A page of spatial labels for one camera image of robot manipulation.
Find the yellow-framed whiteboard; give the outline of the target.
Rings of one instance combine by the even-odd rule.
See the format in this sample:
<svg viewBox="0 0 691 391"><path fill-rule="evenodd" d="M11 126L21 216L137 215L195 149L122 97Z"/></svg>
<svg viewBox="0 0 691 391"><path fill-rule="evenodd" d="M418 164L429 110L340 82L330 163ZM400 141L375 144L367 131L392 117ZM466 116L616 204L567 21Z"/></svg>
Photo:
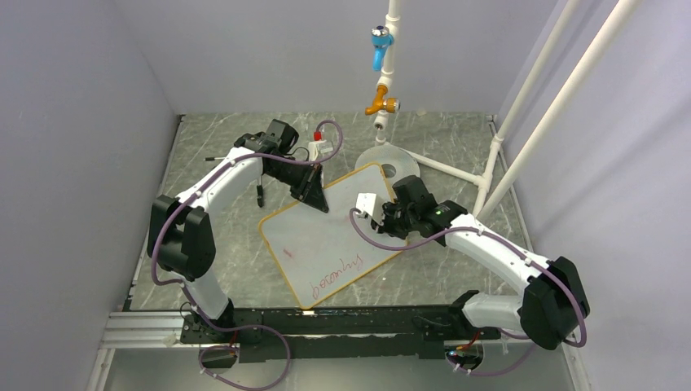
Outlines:
<svg viewBox="0 0 691 391"><path fill-rule="evenodd" d="M406 240L377 234L368 221L350 223L360 193L393 198L379 164L371 163L324 188L326 213L293 202L263 218L259 232L297 305L308 310L398 256Z"/></svg>

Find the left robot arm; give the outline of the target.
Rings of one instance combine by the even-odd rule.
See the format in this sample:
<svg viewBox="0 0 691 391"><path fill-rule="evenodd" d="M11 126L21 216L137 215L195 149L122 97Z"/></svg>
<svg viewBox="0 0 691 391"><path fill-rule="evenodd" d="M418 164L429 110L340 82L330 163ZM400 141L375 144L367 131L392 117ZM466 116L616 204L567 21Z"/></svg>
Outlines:
<svg viewBox="0 0 691 391"><path fill-rule="evenodd" d="M217 252L213 216L251 184L260 186L264 176L287 185L296 201L328 213L323 163L341 149L341 132L338 128L337 144L327 155L298 160L293 153L298 132L274 119L262 132L241 135L199 182L176 196L154 199L147 239L152 281L157 286L177 284L183 290L210 340L227 340L235 327L234 305L212 269Z"/></svg>

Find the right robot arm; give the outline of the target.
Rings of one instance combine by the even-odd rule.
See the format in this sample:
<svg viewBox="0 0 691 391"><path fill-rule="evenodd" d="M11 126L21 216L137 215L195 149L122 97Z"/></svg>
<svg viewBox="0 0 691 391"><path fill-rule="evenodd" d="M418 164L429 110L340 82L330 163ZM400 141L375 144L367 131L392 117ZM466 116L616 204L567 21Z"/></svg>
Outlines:
<svg viewBox="0 0 691 391"><path fill-rule="evenodd" d="M459 338L479 328L520 332L537 346L586 345L590 305L577 266L567 257L549 259L504 238L454 201L438 202L417 176L394 184L394 199L375 207L370 224L378 234L406 239L411 233L456 250L498 275L512 296L465 293L449 327Z"/></svg>

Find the white perforated disc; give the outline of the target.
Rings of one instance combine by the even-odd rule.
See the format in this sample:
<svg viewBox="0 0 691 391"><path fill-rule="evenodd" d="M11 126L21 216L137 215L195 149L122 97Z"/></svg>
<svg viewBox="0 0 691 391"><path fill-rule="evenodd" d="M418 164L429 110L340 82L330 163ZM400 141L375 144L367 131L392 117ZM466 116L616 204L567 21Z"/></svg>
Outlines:
<svg viewBox="0 0 691 391"><path fill-rule="evenodd" d="M402 148L390 144L368 148L359 155L354 167L359 169L370 163L376 163L382 168L390 184L411 175L420 176L417 161Z"/></svg>

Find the blue valve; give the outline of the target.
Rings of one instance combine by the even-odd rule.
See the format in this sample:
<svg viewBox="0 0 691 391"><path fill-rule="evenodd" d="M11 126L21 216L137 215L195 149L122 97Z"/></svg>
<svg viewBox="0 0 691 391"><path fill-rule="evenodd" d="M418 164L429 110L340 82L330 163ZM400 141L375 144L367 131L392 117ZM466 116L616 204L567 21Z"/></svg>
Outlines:
<svg viewBox="0 0 691 391"><path fill-rule="evenodd" d="M372 70L379 72L384 65L386 51L394 43L394 36L384 25L378 25L371 30L371 43L374 48Z"/></svg>

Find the white PVC pipe frame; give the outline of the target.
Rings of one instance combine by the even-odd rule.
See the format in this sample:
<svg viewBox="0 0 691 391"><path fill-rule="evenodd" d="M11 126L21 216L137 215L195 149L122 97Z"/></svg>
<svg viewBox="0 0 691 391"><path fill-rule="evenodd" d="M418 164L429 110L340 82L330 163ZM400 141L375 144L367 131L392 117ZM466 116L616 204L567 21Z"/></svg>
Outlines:
<svg viewBox="0 0 691 391"><path fill-rule="evenodd" d="M580 1L567 1L563 7L557 9L557 18L553 24L547 26L548 35L540 43L539 53L507 113L499 120L494 118L488 120L488 124L492 126L493 137L489 144L489 154L482 172L473 174L389 143L386 140L385 130L388 128L386 122L391 115L385 110L376 112L374 121L374 127L376 128L375 143L366 152L371 153L372 157L377 159L387 156L397 157L400 162L411 163L416 172L419 170L419 165L425 165L444 174L449 174L453 178L470 183L478 189L471 214L481 221L487 219L500 204L504 196L511 191L523 165L527 162L533 150L537 148L537 145L561 112L566 109L566 104L573 98L577 89L594 69L608 45L614 40L619 30L624 26L624 23L639 4L638 1L617 1L614 4L609 15L590 41L588 47L570 72L570 75L557 92L557 95L548 105L538 125L518 153L517 159L512 165L504 166L504 176L498 182L494 182L495 166L503 161L504 140L509 135L509 131L513 129L519 114L522 113L525 106L529 103L530 93L537 86L539 78L548 65L548 61L552 58L552 53L561 42L562 36L571 26L572 18L581 11L582 3ZM499 125L500 127L496 129L493 127L494 125Z"/></svg>

